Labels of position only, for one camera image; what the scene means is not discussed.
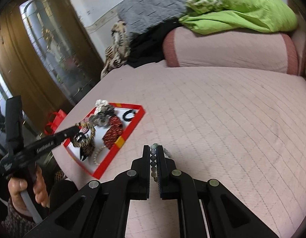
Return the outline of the red checked scrunchie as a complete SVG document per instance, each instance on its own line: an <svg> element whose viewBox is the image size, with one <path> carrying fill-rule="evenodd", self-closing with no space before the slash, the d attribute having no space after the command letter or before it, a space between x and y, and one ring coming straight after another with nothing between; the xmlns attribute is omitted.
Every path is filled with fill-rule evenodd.
<svg viewBox="0 0 306 238"><path fill-rule="evenodd" d="M86 134L89 132L89 125L90 125L89 117L83 119L81 122L79 122L79 124L80 124L81 133Z"/></svg>

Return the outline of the black leaf hair claw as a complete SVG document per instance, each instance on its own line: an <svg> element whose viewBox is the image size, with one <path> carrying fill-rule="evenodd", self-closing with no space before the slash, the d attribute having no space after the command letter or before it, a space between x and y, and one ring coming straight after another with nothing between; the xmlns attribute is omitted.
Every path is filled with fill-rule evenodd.
<svg viewBox="0 0 306 238"><path fill-rule="evenodd" d="M88 157L89 142L83 133L78 134L77 141L80 143L80 160L84 161Z"/></svg>

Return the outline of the red polka dot scrunchie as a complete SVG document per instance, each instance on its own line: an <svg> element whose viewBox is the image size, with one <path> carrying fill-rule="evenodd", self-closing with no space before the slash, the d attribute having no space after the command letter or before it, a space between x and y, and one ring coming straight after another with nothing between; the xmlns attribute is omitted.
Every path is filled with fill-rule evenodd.
<svg viewBox="0 0 306 238"><path fill-rule="evenodd" d="M110 128L107 130L102 140L104 142L104 145L108 149L111 149L114 143L117 141L117 139L121 136L123 132L123 125L122 121L118 116L112 116L109 119L109 125Z"/></svg>

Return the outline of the grey-brown satin scrunchie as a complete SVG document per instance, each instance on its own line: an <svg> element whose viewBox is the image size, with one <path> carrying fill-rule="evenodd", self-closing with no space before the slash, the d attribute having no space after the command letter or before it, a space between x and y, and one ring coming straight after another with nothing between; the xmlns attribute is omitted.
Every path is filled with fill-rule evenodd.
<svg viewBox="0 0 306 238"><path fill-rule="evenodd" d="M89 117L88 122L94 126L106 127L109 125L112 116L115 116L115 109L112 105L97 106L94 114Z"/></svg>

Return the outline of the leaf print cloth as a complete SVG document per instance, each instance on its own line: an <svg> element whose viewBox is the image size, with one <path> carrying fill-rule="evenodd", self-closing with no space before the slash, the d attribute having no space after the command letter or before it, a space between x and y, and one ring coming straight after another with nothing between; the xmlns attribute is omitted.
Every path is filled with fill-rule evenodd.
<svg viewBox="0 0 306 238"><path fill-rule="evenodd" d="M101 79L113 69L125 65L130 55L130 43L124 21L119 20L113 25L111 37L112 44L105 49L105 65L101 71Z"/></svg>

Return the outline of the red shallow box tray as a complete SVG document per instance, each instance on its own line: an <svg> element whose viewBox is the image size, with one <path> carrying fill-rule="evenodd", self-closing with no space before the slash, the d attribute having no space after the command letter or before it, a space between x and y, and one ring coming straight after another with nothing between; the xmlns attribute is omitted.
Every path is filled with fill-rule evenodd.
<svg viewBox="0 0 306 238"><path fill-rule="evenodd" d="M141 105L99 99L78 123L78 134L67 139L63 146L86 173L99 179L144 114Z"/></svg>

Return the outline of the pink bolster pillow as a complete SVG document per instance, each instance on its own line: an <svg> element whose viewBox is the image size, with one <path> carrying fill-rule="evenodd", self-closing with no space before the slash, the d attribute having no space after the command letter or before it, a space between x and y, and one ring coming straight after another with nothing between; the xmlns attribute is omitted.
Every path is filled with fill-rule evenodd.
<svg viewBox="0 0 306 238"><path fill-rule="evenodd" d="M234 67L299 75L299 61L292 39L283 33L225 31L198 35L185 27L164 39L168 67Z"/></svg>

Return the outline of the pink quilted bedspread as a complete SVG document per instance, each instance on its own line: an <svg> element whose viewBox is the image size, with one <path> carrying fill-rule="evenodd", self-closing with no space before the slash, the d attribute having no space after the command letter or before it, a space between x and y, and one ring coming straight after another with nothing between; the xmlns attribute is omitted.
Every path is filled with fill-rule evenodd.
<svg viewBox="0 0 306 238"><path fill-rule="evenodd" d="M72 109L60 130L98 99L138 104L145 115L101 177L112 180L165 147L195 179L215 178L279 237L306 221L306 80L257 69L169 68L163 62L110 72Z"/></svg>

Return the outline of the grey quilted pillow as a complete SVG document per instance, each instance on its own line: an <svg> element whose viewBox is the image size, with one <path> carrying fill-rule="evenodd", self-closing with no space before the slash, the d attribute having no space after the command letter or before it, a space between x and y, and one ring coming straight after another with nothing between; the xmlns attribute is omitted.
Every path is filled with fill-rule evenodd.
<svg viewBox="0 0 306 238"><path fill-rule="evenodd" d="M124 0L117 9L133 40L148 29L186 13L186 0Z"/></svg>

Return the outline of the red gift bag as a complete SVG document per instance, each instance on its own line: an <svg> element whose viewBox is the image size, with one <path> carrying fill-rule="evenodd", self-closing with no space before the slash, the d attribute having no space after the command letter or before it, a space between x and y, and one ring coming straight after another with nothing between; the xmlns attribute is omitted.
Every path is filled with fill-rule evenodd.
<svg viewBox="0 0 306 238"><path fill-rule="evenodd" d="M45 135L52 135L55 133L61 122L66 118L67 114L63 110L52 112L48 114L48 123L44 127Z"/></svg>

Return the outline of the wooden glass door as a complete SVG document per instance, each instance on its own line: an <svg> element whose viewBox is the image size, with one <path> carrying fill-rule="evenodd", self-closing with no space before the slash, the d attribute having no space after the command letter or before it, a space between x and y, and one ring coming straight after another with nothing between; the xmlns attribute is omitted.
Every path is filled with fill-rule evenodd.
<svg viewBox="0 0 306 238"><path fill-rule="evenodd" d="M9 0L0 11L0 74L42 131L100 81L104 63L70 0Z"/></svg>

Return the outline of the black fabric pile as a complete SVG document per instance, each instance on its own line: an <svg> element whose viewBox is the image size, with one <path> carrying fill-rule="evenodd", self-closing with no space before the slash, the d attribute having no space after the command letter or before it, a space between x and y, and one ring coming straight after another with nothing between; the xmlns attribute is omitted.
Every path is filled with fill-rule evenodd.
<svg viewBox="0 0 306 238"><path fill-rule="evenodd" d="M137 68L148 63L163 60L164 39L172 30L180 26L181 24L178 22L178 19L170 19L150 27L145 33L135 37L130 43L130 54L127 64Z"/></svg>

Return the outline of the green blanket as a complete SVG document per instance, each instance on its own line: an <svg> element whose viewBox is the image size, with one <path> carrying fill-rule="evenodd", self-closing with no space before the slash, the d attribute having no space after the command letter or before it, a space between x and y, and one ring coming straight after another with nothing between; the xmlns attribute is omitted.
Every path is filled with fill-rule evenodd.
<svg viewBox="0 0 306 238"><path fill-rule="evenodd" d="M179 22L200 35L235 29L291 32L298 26L295 13L282 0L186 0L186 8Z"/></svg>

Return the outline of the white fabric scrunchie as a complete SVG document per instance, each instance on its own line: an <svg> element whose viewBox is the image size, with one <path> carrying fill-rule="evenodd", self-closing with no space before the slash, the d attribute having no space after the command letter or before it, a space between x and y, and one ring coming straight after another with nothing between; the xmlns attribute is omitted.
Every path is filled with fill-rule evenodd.
<svg viewBox="0 0 306 238"><path fill-rule="evenodd" d="M108 101L103 100L103 99L98 99L95 102L95 111L94 111L94 114L98 114L100 112L107 111L108 105L110 105Z"/></svg>

